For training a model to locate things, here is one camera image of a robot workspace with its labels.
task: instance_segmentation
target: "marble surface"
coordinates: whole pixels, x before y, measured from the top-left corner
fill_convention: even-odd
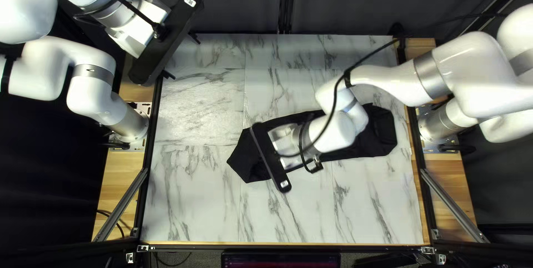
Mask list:
[[[333,161],[245,184],[226,164],[242,128],[318,109],[314,94],[386,36],[200,35],[167,70],[142,239],[217,242],[421,244],[422,227],[403,105],[356,86],[362,102],[388,108],[398,146],[388,156]],[[393,49],[368,63],[392,66]]]

